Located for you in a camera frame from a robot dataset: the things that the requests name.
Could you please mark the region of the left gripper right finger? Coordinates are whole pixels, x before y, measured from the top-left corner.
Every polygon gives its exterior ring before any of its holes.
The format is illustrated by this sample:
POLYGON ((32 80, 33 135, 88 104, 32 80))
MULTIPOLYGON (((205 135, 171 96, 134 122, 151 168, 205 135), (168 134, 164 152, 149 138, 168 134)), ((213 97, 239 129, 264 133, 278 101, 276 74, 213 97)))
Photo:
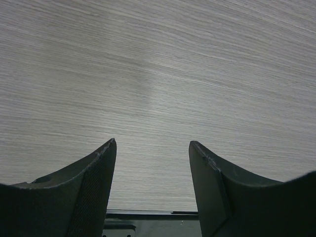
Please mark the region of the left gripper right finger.
POLYGON ((313 237, 316 174, 287 182, 265 178, 189 145, 190 168, 204 237, 313 237))

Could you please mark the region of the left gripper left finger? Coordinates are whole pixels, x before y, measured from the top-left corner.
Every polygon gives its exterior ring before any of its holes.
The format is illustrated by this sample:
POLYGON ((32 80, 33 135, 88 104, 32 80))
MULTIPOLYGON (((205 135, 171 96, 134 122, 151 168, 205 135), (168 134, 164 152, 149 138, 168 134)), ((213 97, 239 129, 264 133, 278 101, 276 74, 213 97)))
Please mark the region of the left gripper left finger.
POLYGON ((2 237, 100 237, 117 155, 114 138, 27 183, 0 186, 2 237))

